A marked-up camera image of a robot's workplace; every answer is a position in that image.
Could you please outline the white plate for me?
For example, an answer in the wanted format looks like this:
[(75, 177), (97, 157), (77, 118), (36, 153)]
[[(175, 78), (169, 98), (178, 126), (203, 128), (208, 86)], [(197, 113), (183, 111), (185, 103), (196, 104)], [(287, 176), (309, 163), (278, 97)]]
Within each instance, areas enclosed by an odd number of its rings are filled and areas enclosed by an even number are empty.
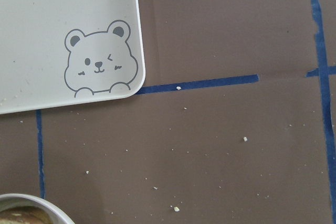
[(74, 224), (74, 221), (65, 212), (42, 198), (27, 194), (1, 195), (1, 211), (16, 207), (36, 207), (48, 215), (51, 223)]

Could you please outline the cream bear tray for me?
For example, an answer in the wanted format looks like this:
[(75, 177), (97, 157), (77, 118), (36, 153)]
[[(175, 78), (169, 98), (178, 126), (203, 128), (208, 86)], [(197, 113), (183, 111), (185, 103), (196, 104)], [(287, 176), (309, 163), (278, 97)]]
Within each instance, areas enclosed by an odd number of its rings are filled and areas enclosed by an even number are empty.
[(138, 0), (1, 0), (1, 114), (123, 99), (144, 80)]

